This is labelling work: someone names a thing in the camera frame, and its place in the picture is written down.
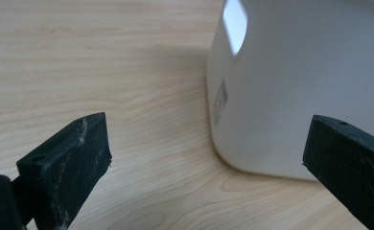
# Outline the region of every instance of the screw hole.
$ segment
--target screw hole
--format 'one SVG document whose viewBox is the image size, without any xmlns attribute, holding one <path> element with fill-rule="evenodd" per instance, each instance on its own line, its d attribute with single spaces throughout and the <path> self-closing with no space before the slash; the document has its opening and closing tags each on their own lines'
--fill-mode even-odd
<svg viewBox="0 0 374 230">
<path fill-rule="evenodd" d="M 35 158 L 33 159 L 33 162 L 37 163 L 37 162 L 39 162 L 39 161 L 44 160 L 44 158 L 46 158 L 46 157 L 43 156 L 43 155 L 39 155 L 39 156 L 37 156 L 37 157 L 35 157 Z"/>
</svg>

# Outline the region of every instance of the table surface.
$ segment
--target table surface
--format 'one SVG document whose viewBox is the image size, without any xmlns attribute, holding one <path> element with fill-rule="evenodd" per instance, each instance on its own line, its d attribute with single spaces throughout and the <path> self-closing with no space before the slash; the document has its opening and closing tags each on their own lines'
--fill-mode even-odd
<svg viewBox="0 0 374 230">
<path fill-rule="evenodd" d="M 316 182 L 216 154 L 205 63 L 222 0 L 0 0 L 0 174 L 106 113 L 111 167 L 70 229 L 365 229 Z"/>
</svg>

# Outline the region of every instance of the label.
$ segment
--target label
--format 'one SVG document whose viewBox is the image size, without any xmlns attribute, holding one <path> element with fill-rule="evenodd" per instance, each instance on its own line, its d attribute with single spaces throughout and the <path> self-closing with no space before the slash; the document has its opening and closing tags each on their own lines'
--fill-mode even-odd
<svg viewBox="0 0 374 230">
<path fill-rule="evenodd" d="M 216 125 L 222 116 L 226 101 L 228 101 L 228 92 L 226 91 L 225 80 L 222 80 L 221 86 L 218 89 L 217 97 L 213 104 L 213 122 Z"/>
</svg>

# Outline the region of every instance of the wood grain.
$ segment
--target wood grain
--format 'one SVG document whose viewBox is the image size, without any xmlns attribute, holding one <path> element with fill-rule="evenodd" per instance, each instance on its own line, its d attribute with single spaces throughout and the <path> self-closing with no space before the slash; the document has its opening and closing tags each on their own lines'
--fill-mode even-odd
<svg viewBox="0 0 374 230">
<path fill-rule="evenodd" d="M 364 229 L 321 185 L 251 175 L 211 141 L 222 0 L 0 0 L 0 173 L 104 111 L 113 162 L 70 229 Z"/>
</svg>

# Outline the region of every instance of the white object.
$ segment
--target white object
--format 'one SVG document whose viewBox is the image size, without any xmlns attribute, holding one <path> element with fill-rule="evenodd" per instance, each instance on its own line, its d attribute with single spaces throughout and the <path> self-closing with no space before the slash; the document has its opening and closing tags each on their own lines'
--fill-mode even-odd
<svg viewBox="0 0 374 230">
<path fill-rule="evenodd" d="M 226 0 L 207 85 L 228 164 L 314 178 L 302 166 L 314 114 L 374 135 L 374 0 Z"/>
</svg>

